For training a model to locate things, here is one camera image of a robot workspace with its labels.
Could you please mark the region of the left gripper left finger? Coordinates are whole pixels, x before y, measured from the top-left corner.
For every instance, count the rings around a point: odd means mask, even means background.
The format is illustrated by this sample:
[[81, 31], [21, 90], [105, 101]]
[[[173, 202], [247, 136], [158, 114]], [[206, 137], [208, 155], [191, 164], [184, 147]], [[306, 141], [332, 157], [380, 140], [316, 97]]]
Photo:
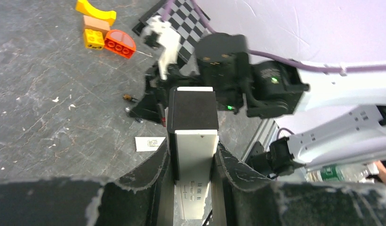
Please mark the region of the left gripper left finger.
[[0, 181], [0, 226], [169, 226], [166, 142], [117, 180], [88, 176]]

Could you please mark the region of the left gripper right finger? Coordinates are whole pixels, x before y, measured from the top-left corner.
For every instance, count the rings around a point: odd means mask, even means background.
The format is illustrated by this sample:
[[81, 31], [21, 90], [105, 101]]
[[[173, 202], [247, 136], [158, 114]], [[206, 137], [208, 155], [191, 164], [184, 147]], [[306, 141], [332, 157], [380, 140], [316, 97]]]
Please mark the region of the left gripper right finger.
[[218, 226], [386, 226], [386, 186], [272, 181], [216, 152]]

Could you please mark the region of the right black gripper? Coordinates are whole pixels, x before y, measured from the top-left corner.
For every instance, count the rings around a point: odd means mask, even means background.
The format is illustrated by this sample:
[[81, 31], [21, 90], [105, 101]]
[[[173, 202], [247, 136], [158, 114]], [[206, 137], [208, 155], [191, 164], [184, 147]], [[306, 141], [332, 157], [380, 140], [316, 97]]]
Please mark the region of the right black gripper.
[[168, 66], [168, 78], [163, 81], [160, 78], [158, 65], [153, 65], [145, 72], [144, 95], [131, 110], [143, 120], [165, 125], [165, 109], [169, 106], [171, 88], [199, 85], [199, 75], [194, 72], [187, 76], [182, 75], [177, 64], [170, 64]]

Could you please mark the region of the white stick remote cover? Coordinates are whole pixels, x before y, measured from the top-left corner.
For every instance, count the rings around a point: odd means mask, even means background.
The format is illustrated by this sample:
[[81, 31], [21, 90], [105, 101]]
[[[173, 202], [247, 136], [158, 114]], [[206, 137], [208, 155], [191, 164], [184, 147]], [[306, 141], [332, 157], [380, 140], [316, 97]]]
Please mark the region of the white stick remote cover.
[[135, 137], [137, 152], [152, 152], [156, 151], [165, 137]]

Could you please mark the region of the white and black stick remote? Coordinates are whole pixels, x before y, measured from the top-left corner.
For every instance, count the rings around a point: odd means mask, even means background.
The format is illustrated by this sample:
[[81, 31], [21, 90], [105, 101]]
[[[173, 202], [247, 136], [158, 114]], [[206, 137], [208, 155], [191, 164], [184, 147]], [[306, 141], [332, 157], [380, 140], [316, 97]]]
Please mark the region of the white and black stick remote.
[[204, 216], [213, 156], [219, 141], [216, 95], [212, 87], [170, 91], [167, 132], [177, 202], [183, 220]]

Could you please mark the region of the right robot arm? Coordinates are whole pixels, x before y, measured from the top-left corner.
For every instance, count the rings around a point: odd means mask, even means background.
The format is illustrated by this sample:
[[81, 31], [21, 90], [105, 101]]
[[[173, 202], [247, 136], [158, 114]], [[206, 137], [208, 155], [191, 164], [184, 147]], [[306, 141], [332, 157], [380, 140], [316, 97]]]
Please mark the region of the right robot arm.
[[357, 106], [310, 131], [274, 141], [257, 162], [266, 174], [386, 159], [386, 72], [375, 81], [363, 73], [342, 76], [332, 68], [322, 76], [280, 60], [252, 65], [248, 53], [243, 35], [213, 33], [196, 45], [198, 74], [182, 76], [174, 64], [164, 76], [159, 66], [147, 70], [145, 95], [129, 115], [165, 123], [169, 108], [169, 146], [178, 178], [183, 174], [177, 146], [181, 131], [217, 129], [217, 110], [238, 113], [243, 106], [248, 117], [261, 119], [330, 105]]

